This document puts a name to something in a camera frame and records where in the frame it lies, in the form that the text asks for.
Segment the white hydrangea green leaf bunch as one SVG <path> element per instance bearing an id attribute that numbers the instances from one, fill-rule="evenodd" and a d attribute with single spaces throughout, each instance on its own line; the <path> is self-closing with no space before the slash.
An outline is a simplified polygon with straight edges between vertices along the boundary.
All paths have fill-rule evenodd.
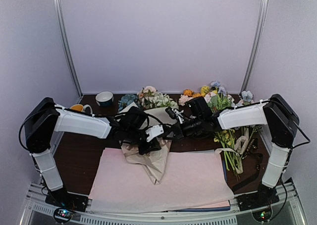
<path id="1" fill-rule="evenodd" d="M 178 108 L 176 101 L 174 101 L 168 94 L 163 94 L 161 92 L 154 92 L 149 96 L 146 96 L 144 103 L 144 108 L 147 110 L 165 107 Z"/>

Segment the pink flower long stem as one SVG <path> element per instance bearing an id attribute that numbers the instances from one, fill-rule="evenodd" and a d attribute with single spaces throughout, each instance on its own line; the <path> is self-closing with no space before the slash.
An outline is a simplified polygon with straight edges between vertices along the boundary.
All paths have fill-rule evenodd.
<path id="1" fill-rule="evenodd" d="M 146 86 L 140 92 L 137 93 L 139 99 L 148 99 L 154 97 L 157 93 L 157 89 L 153 86 Z"/>

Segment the white bowl with dark outside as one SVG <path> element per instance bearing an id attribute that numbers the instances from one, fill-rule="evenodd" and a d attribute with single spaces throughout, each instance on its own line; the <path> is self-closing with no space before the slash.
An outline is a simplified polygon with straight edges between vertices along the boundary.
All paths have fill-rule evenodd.
<path id="1" fill-rule="evenodd" d="M 95 100 L 100 107 L 110 107 L 113 105 L 114 95 L 110 91 L 103 91 L 96 95 Z"/>

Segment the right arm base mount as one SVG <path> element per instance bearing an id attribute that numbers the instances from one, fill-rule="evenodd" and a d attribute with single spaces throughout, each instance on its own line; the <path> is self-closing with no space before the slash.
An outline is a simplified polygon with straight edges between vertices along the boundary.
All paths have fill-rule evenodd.
<path id="1" fill-rule="evenodd" d="M 240 212 L 251 211 L 255 221 L 269 222 L 272 218 L 272 204 L 279 202 L 278 195 L 267 197 L 259 192 L 243 194 L 237 197 Z"/>

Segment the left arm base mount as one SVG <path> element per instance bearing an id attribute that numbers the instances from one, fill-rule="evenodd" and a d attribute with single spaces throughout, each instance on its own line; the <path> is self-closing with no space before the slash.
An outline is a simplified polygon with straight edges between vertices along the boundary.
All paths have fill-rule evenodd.
<path id="1" fill-rule="evenodd" d="M 56 199 L 49 193 L 46 194 L 45 202 L 54 205 L 53 219 L 58 224 L 65 224 L 79 217 L 79 212 L 85 212 L 88 206 L 88 197 L 78 194 L 67 194 L 64 199 Z"/>

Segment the grey-white wrapping paper sheet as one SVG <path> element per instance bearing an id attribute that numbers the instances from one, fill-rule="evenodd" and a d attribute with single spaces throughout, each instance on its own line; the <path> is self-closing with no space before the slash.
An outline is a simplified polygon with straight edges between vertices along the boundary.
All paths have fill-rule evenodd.
<path id="1" fill-rule="evenodd" d="M 167 107 L 155 108 L 146 110 L 145 112 L 157 117 L 161 122 L 174 124 L 175 119 L 172 119 L 165 111 Z M 165 173 L 167 158 L 172 144 L 171 140 L 158 138 L 161 150 L 152 151 L 148 154 L 140 155 L 137 146 L 123 143 L 121 150 L 130 164 L 141 165 L 147 176 L 154 185 L 159 185 Z"/>

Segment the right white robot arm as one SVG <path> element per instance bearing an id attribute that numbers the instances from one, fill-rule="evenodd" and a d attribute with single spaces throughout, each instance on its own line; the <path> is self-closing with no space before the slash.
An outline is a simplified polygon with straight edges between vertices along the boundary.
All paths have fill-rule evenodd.
<path id="1" fill-rule="evenodd" d="M 177 109 L 167 109 L 172 119 L 175 138 L 181 139 L 195 132 L 220 132 L 238 127 L 259 126 L 264 140 L 271 140 L 270 158 L 262 177 L 263 187 L 254 194 L 254 202 L 264 206 L 273 198 L 271 188 L 276 187 L 288 166 L 293 143 L 299 130 L 299 117 L 280 94 L 273 94 L 247 106 L 226 107 L 212 112 L 202 97 L 187 103 L 193 118 L 183 115 Z"/>

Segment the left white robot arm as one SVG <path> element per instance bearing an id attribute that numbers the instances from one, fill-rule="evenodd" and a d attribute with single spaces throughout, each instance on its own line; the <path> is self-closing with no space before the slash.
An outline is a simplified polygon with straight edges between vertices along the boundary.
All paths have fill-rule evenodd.
<path id="1" fill-rule="evenodd" d="M 64 186 L 57 169 L 53 145 L 58 136 L 75 133 L 99 139 L 130 142 L 139 147 L 140 154 L 156 149 L 155 140 L 164 133 L 162 122 L 149 125 L 152 115 L 138 107 L 114 116 L 85 113 L 56 104 L 53 98 L 43 98 L 23 121 L 19 131 L 25 133 L 23 147 L 31 154 L 42 175 L 52 199 L 60 207 L 71 203 L 71 196 Z"/>

